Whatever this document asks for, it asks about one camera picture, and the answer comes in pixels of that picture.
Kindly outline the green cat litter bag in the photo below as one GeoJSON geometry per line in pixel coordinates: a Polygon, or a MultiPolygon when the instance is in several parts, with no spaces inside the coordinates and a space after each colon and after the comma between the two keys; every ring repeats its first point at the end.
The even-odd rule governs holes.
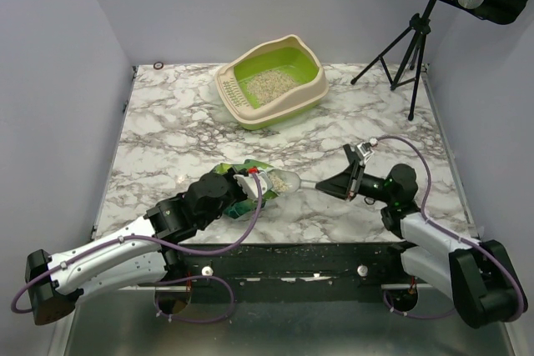
{"type": "MultiPolygon", "coordinates": [[[[275,169],[274,166],[263,163],[258,160],[253,159],[246,159],[241,164],[229,164],[229,163],[220,163],[217,164],[215,167],[212,168],[212,173],[217,173],[219,175],[229,176],[231,178],[234,178],[234,175],[236,173],[244,173],[246,170],[249,170],[251,168],[257,168],[257,169],[263,169],[266,172],[268,172],[271,169],[275,169]]],[[[241,194],[238,196],[238,200],[231,206],[228,206],[224,210],[224,215],[227,215],[230,218],[236,219],[239,218],[248,212],[251,212],[256,209],[257,202],[258,201],[252,201],[247,198],[247,195],[243,192],[241,187],[237,184],[238,190],[241,192],[241,194]]],[[[279,197],[276,193],[272,191],[272,189],[266,194],[266,200],[261,203],[261,207],[263,208],[266,203],[270,200],[276,199],[279,197]]]]}

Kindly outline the clear plastic litter scoop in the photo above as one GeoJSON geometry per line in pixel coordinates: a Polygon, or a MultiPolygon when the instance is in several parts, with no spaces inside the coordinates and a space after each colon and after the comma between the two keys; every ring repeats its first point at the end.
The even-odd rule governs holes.
{"type": "Polygon", "coordinates": [[[316,181],[303,179],[297,173],[282,169],[269,170],[267,177],[272,183],[272,191],[279,196],[295,193],[300,189],[315,189],[317,184],[316,181]]]}

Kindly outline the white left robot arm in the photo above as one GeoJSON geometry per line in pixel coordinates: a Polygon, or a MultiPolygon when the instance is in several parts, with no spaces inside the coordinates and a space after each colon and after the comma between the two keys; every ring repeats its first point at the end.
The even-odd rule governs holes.
{"type": "Polygon", "coordinates": [[[257,168],[206,173],[188,189],[158,202],[145,215],[118,231],[81,247],[50,254],[42,249],[27,258],[29,313],[37,326],[68,316],[78,302],[96,294],[162,279],[175,285],[184,263],[172,251],[195,254],[181,246],[227,208],[246,200],[260,208],[273,187],[257,168]]]}

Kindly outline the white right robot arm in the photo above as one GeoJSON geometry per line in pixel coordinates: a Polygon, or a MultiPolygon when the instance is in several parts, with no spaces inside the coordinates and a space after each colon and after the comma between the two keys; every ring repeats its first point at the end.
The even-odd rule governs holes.
{"type": "Polygon", "coordinates": [[[386,277],[396,283],[413,276],[445,294],[472,328],[513,322],[528,309],[526,295],[506,248],[496,240],[481,242],[432,221],[417,204],[416,171],[396,164],[385,178],[365,173],[373,143],[344,146],[348,167],[320,181],[315,189],[347,201],[361,195],[382,202],[385,228],[408,247],[385,260],[386,277]]]}

